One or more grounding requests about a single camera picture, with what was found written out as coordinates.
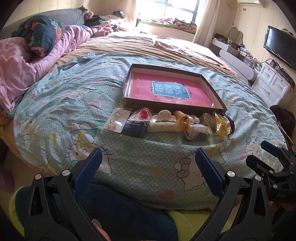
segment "dark green floral pillow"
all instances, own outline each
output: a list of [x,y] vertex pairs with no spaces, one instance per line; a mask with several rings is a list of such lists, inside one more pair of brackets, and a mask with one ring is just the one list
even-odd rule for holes
[[45,15],[35,15],[24,21],[9,37],[24,38],[34,53],[44,57],[50,53],[64,32],[64,24]]

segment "window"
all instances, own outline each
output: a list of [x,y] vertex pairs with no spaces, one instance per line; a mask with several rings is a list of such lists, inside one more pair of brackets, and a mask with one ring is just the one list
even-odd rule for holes
[[141,20],[161,17],[195,21],[200,0],[138,0]]

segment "cardboard box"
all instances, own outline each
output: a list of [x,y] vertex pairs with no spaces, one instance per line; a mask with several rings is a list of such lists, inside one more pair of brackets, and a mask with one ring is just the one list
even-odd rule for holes
[[150,108],[154,113],[180,110],[189,115],[225,113],[227,108],[206,79],[196,73],[132,64],[123,85],[125,108]]

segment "blue label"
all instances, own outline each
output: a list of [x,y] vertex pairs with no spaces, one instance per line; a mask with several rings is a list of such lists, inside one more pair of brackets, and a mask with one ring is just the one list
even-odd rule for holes
[[186,87],[176,83],[152,81],[152,91],[155,95],[190,99]]

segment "white chest of drawers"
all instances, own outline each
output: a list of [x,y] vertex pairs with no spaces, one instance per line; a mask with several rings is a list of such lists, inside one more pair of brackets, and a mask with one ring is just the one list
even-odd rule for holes
[[267,63],[262,66],[252,89],[268,107],[277,104],[285,108],[294,95],[290,84]]

